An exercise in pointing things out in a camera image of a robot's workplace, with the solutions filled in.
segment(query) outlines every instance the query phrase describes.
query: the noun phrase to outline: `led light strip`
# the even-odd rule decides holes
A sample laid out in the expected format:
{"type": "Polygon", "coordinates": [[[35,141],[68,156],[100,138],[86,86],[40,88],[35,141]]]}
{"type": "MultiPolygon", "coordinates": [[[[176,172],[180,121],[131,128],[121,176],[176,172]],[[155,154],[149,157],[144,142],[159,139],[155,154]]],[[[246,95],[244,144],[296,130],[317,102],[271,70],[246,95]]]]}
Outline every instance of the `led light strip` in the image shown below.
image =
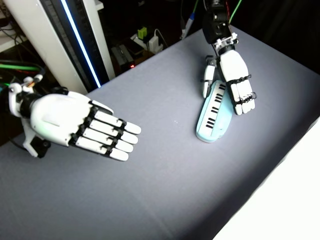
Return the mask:
{"type": "Polygon", "coordinates": [[[96,72],[95,72],[95,70],[94,70],[94,67],[93,67],[92,64],[91,64],[91,61],[90,61],[89,56],[88,56],[88,54],[87,54],[86,48],[85,48],[85,46],[84,46],[84,43],[82,42],[82,39],[81,39],[81,37],[80,37],[80,35],[79,35],[79,32],[78,32],[78,29],[77,29],[77,27],[76,27],[75,21],[74,21],[74,19],[73,19],[72,16],[71,16],[70,10],[69,10],[68,5],[67,5],[67,2],[66,2],[66,0],[61,0],[61,3],[62,3],[62,5],[63,5],[64,11],[65,11],[65,13],[66,13],[66,16],[67,16],[68,19],[69,19],[69,22],[70,22],[70,24],[71,24],[72,30],[73,30],[73,32],[74,32],[74,34],[75,34],[75,37],[76,37],[76,39],[78,40],[78,43],[79,43],[79,45],[80,45],[80,48],[81,48],[81,50],[82,50],[82,52],[83,52],[83,55],[84,55],[84,57],[85,57],[85,60],[86,60],[86,62],[88,63],[88,66],[89,66],[89,68],[90,68],[90,70],[91,70],[91,73],[92,73],[93,78],[94,78],[94,80],[95,80],[95,82],[96,82],[96,85],[98,86],[98,88],[100,88],[100,87],[101,87],[101,84],[100,84],[100,82],[99,82],[99,80],[98,80],[98,77],[97,77],[97,75],[96,75],[96,72]]]}

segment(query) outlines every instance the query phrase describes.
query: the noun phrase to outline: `white cable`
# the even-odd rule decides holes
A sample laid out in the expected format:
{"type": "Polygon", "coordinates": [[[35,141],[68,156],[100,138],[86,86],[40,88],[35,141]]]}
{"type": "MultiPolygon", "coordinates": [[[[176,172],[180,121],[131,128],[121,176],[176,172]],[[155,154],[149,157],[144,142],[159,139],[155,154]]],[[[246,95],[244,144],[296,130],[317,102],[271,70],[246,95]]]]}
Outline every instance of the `white cable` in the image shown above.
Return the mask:
{"type": "Polygon", "coordinates": [[[160,34],[160,36],[161,36],[161,38],[162,38],[162,40],[163,40],[163,42],[164,42],[165,46],[166,46],[166,47],[168,47],[168,44],[167,44],[167,42],[166,42],[166,40],[165,40],[164,36],[162,36],[162,34],[161,34],[161,32],[160,32],[160,30],[159,30],[158,28],[156,28],[156,29],[154,30],[154,35],[156,36],[156,31],[158,31],[158,33],[160,34]]]}
{"type": "Polygon", "coordinates": [[[204,9],[205,9],[206,11],[208,11],[207,5],[206,5],[206,0],[203,0],[203,6],[204,6],[204,9]]]}

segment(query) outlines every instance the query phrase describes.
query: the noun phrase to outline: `green cable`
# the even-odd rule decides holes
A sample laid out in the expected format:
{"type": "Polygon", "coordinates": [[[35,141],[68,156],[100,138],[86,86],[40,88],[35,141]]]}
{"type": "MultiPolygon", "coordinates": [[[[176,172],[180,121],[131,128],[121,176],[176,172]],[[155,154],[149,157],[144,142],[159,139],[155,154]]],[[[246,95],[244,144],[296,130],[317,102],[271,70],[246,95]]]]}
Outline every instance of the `green cable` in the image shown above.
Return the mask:
{"type": "Polygon", "coordinates": [[[18,70],[26,70],[26,71],[39,71],[39,68],[36,66],[19,66],[19,65],[9,65],[9,64],[1,64],[0,69],[18,69],[18,70]]]}
{"type": "Polygon", "coordinates": [[[192,11],[193,13],[196,12],[198,2],[199,2],[199,0],[196,0],[195,5],[194,5],[194,8],[193,8],[193,11],[192,11]]]}
{"type": "Polygon", "coordinates": [[[242,2],[242,0],[239,0],[237,6],[235,7],[235,9],[234,9],[234,11],[233,11],[233,13],[232,13],[232,15],[231,15],[231,17],[230,17],[229,23],[231,23],[231,20],[232,20],[232,18],[234,17],[236,11],[238,10],[241,2],[242,2]]]}

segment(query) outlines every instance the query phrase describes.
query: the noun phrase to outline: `glowing light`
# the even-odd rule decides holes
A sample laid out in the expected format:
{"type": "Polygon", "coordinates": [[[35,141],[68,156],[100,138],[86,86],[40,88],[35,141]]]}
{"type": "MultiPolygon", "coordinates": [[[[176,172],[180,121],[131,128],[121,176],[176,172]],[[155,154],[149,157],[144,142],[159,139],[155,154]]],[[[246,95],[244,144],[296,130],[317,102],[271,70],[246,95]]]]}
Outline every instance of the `glowing light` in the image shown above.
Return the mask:
{"type": "Polygon", "coordinates": [[[69,22],[71,24],[72,30],[73,30],[73,32],[75,34],[75,37],[76,37],[76,39],[77,39],[77,41],[78,41],[78,43],[80,45],[80,48],[81,48],[82,53],[84,55],[84,58],[85,58],[86,62],[88,63],[88,66],[89,66],[89,68],[91,70],[91,73],[92,73],[92,76],[93,76],[93,78],[94,78],[94,80],[96,82],[96,85],[98,86],[98,88],[100,88],[101,87],[100,82],[98,80],[98,77],[96,75],[94,67],[92,66],[92,63],[91,63],[91,61],[89,59],[89,56],[87,54],[86,48],[84,46],[84,43],[82,42],[82,39],[80,37],[80,34],[79,34],[78,29],[77,29],[76,24],[75,24],[75,21],[72,18],[72,15],[71,15],[70,10],[68,8],[67,2],[66,2],[66,0],[61,0],[61,3],[63,5],[64,11],[66,13],[66,16],[68,17],[68,20],[69,20],[69,22]]]}

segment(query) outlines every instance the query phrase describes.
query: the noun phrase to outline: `white robotic hand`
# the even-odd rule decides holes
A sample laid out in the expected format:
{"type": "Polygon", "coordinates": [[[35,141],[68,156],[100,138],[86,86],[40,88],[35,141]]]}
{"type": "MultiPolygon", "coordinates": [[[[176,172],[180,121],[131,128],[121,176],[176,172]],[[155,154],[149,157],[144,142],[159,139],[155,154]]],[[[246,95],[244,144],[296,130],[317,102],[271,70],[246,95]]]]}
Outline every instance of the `white robotic hand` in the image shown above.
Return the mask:
{"type": "Polygon", "coordinates": [[[224,79],[229,85],[231,99],[237,115],[246,114],[255,109],[256,94],[253,92],[247,65],[240,54],[229,50],[220,55],[219,62],[224,79]]]}
{"type": "Polygon", "coordinates": [[[53,142],[128,160],[128,153],[138,142],[136,135],[141,133],[139,126],[112,116],[109,107],[66,88],[39,96],[30,86],[30,79],[9,86],[9,108],[21,118],[23,146],[32,156],[43,157],[43,147],[53,142]]]}

